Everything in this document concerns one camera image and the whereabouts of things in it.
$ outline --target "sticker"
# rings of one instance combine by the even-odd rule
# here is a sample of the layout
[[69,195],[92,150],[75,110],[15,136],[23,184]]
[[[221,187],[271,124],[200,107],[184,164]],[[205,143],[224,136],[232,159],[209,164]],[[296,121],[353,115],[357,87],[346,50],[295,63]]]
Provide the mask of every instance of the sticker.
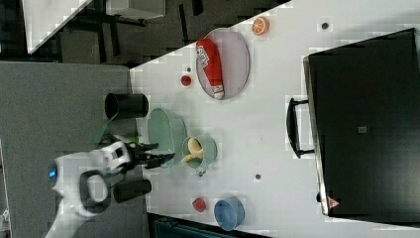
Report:
[[197,58],[198,62],[203,65],[203,68],[207,66],[209,63],[209,57],[207,56],[206,51],[204,51],[204,48],[202,46],[197,48]]
[[333,209],[334,207],[340,205],[340,202],[334,200],[333,198],[327,196],[328,199],[328,206],[330,207],[330,209]]

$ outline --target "white table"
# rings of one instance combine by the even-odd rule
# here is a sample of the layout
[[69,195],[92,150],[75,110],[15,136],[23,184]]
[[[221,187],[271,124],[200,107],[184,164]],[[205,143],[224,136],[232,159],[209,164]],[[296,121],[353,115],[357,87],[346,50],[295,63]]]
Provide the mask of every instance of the white table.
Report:
[[[231,29],[246,39],[251,56],[248,84],[235,98],[217,101],[200,87],[195,74],[194,44],[131,70],[134,91],[150,98],[151,110],[164,107],[183,117],[191,136],[208,133],[217,142],[218,158],[199,178],[186,166],[145,171],[153,183],[148,212],[217,225],[216,201],[236,195],[246,218],[237,229],[270,237],[418,237],[420,230],[333,219],[322,214],[313,156],[294,156],[286,136],[290,97],[305,97],[304,57],[334,47],[420,27],[418,0],[294,0],[263,13],[270,30],[251,31],[254,19]],[[321,30],[324,22],[330,24]],[[182,75],[193,84],[181,86]],[[312,145],[307,107],[301,106],[302,149]],[[147,119],[139,119],[147,137]],[[260,180],[255,174],[262,175]],[[207,197],[209,207],[196,212],[191,202]]]
[[23,0],[28,54],[32,54],[92,0]]

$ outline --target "red ketchup bottle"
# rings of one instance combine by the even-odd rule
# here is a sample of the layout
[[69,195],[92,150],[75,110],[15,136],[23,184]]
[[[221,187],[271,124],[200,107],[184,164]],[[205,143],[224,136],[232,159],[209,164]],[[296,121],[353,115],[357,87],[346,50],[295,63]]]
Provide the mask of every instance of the red ketchup bottle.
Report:
[[201,39],[197,42],[198,62],[202,65],[204,72],[213,88],[214,98],[220,100],[225,95],[223,89],[222,66],[220,64],[219,51],[210,39]]

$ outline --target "floor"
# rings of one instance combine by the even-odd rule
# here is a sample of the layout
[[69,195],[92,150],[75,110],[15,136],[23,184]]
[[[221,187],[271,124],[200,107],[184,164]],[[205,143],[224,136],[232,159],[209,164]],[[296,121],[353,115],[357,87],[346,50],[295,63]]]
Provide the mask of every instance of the floor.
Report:
[[[117,24],[118,56],[112,54],[110,28],[104,24],[106,60],[103,63],[129,67],[145,63],[182,48],[216,28],[233,26],[287,1],[201,0],[202,13],[193,16],[192,0],[166,0],[166,15],[147,20],[144,27]],[[185,15],[184,29],[180,6]],[[0,60],[100,63],[96,33],[75,31],[69,24],[28,56],[21,0],[0,0],[0,44]]]

